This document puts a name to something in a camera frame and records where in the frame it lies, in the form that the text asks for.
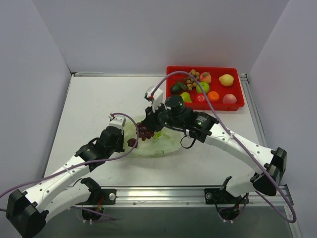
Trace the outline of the orange fruit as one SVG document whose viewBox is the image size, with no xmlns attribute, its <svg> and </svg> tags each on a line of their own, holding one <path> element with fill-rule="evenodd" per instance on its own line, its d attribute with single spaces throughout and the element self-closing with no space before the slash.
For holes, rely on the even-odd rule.
<svg viewBox="0 0 317 238">
<path fill-rule="evenodd" d="M 207 97 L 211 103 L 215 103 L 220 100 L 220 95 L 216 91 L 208 92 Z"/>
</svg>

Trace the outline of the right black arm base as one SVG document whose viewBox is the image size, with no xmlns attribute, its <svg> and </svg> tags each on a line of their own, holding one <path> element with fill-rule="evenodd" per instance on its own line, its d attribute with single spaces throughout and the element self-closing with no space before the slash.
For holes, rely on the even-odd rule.
<svg viewBox="0 0 317 238">
<path fill-rule="evenodd" d="M 227 177 L 220 187 L 205 188 L 204 194 L 205 203 L 215 206 L 218 215 L 224 223 L 232 224 L 238 219 L 249 203 L 249 194 L 246 193 L 244 196 L 234 197 L 227 192 L 226 186 L 231 179 L 232 176 Z"/>
</svg>

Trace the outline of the pale green plastic bag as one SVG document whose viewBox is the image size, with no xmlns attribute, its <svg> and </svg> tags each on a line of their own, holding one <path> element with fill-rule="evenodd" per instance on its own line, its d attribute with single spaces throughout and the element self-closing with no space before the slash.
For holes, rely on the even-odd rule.
<svg viewBox="0 0 317 238">
<path fill-rule="evenodd" d="M 134 118 L 136 124 L 143 121 L 142 116 Z M 138 140 L 138 145 L 135 149 L 128 155 L 129 157 L 159 157 L 164 156 L 169 153 L 175 152 L 180 149 L 180 140 L 182 138 L 182 133 L 178 131 L 173 131 L 168 128 L 163 128 L 162 136 L 158 139 L 147 139 L 142 141 L 141 138 Z M 127 145 L 127 140 L 130 138 L 136 138 L 138 135 L 138 129 L 135 128 L 134 123 L 127 120 L 124 126 L 124 150 L 129 151 L 131 147 Z"/>
</svg>

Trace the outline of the dark red grape bunch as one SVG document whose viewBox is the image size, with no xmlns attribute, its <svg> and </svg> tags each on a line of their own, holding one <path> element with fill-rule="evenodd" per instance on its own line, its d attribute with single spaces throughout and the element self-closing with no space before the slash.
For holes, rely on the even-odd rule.
<svg viewBox="0 0 317 238">
<path fill-rule="evenodd" d="M 154 137 L 154 132 L 151 131 L 149 128 L 144 126 L 141 122 L 137 123 L 138 128 L 138 136 L 141 138 L 142 141 L 145 141 L 147 139 L 151 139 Z"/>
</svg>

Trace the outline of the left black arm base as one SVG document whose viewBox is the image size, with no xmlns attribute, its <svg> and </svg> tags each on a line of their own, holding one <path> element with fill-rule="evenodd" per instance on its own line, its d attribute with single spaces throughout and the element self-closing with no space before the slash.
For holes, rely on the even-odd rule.
<svg viewBox="0 0 317 238">
<path fill-rule="evenodd" d="M 106 221 L 114 221 L 115 218 L 102 216 L 96 213 L 103 213 L 103 205 L 114 205 L 116 200 L 117 190 L 114 188 L 101 188 L 101 186 L 92 178 L 83 178 L 80 180 L 81 184 L 84 184 L 89 191 L 89 197 L 86 201 L 81 202 L 80 205 L 92 205 L 92 208 L 88 210 L 95 211 L 95 213 L 81 210 L 81 215 L 84 220 L 87 221 L 101 221 L 105 218 Z"/>
</svg>

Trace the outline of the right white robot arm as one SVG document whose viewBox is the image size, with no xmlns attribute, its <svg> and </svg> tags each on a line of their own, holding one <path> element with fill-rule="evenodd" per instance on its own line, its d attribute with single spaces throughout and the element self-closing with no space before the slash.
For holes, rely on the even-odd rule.
<svg viewBox="0 0 317 238">
<path fill-rule="evenodd" d="M 279 184 L 286 170 L 284 149 L 273 150 L 249 141 L 224 127 L 216 117 L 186 107 L 178 95 L 166 101 L 150 95 L 146 100 L 151 105 L 145 109 L 142 123 L 150 130 L 157 132 L 165 127 L 180 131 L 186 137 L 227 152 L 253 169 L 241 178 L 225 179 L 219 191 L 222 201 L 230 203 L 249 192 L 275 196 L 280 191 Z"/>
</svg>

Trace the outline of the red apple from bag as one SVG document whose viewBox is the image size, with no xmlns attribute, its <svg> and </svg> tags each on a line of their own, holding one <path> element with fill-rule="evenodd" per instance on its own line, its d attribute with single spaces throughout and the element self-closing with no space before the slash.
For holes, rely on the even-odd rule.
<svg viewBox="0 0 317 238">
<path fill-rule="evenodd" d="M 197 94 L 195 97 L 195 101 L 197 103 L 205 103 L 206 102 L 206 97 L 204 96 L 204 94 Z"/>
</svg>

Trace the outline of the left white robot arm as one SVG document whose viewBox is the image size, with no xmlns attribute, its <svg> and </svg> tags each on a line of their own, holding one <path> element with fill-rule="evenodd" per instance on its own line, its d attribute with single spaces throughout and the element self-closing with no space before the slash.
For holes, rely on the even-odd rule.
<svg viewBox="0 0 317 238">
<path fill-rule="evenodd" d="M 6 218 L 24 238 L 33 238 L 57 214 L 79 203 L 94 204 L 105 195 L 86 175 L 122 152 L 124 129 L 109 125 L 100 136 L 83 145 L 63 167 L 25 191 L 14 189 L 8 197 Z"/>
</svg>

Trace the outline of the dark red plum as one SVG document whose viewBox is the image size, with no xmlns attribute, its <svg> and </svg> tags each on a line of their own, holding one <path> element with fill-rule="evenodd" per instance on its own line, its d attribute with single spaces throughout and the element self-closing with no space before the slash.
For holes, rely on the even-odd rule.
<svg viewBox="0 0 317 238">
<path fill-rule="evenodd" d="M 133 147 L 136 142 L 137 142 L 136 138 L 130 138 L 130 139 L 127 140 L 127 145 L 129 147 Z"/>
</svg>

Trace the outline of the lime green fruit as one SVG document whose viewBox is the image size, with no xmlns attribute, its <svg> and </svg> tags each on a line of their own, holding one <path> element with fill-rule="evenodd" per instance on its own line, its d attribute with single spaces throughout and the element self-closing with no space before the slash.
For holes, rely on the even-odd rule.
<svg viewBox="0 0 317 238">
<path fill-rule="evenodd" d="M 154 139 L 158 139 L 159 137 L 162 136 L 162 134 L 163 134 L 162 131 L 155 132 L 155 133 L 154 133 Z"/>
</svg>

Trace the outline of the pink peach from bag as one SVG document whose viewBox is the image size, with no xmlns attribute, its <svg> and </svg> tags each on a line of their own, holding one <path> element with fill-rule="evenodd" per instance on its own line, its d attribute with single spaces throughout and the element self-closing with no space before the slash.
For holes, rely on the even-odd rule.
<svg viewBox="0 0 317 238">
<path fill-rule="evenodd" d="M 222 102 L 224 104 L 236 104 L 237 103 L 237 98 L 233 94 L 226 94 L 223 97 Z"/>
</svg>

